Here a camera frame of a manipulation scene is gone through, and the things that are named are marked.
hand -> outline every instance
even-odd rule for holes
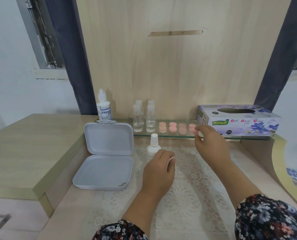
[[[158,202],[167,193],[174,181],[175,158],[174,153],[159,150],[143,170],[143,184],[141,192],[153,197]]]
[[[226,140],[213,127],[199,125],[195,129],[204,136],[202,141],[198,135],[195,135],[196,149],[211,168],[232,162]]]

floral sleeve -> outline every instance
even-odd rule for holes
[[[297,239],[297,210],[263,194],[243,200],[236,209],[236,239]]]
[[[119,220],[114,224],[102,226],[92,240],[148,240],[146,234],[129,221]]]

desk drawer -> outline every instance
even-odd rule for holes
[[[2,230],[40,232],[48,220],[38,200],[0,198],[0,228]]]
[[[0,230],[0,240],[35,240],[39,232]]]

bottle cap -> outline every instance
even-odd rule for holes
[[[141,112],[141,105],[133,104],[133,111],[134,112]]]
[[[148,112],[154,112],[154,104],[149,104],[149,105],[147,106],[147,111],[148,111]]]
[[[102,90],[102,89],[100,89],[97,97],[98,97],[98,100],[100,102],[105,102],[106,101],[106,93],[105,93],[105,91]]]
[[[140,99],[135,100],[135,104],[139,104],[142,106],[142,100],[140,100]]]
[[[158,134],[153,133],[151,135],[151,146],[157,146],[159,144]]]

person's right hand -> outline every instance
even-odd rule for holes
[[[213,127],[199,125],[195,129],[204,136],[202,141],[199,135],[195,135],[196,149],[211,168],[232,162],[226,140]]]

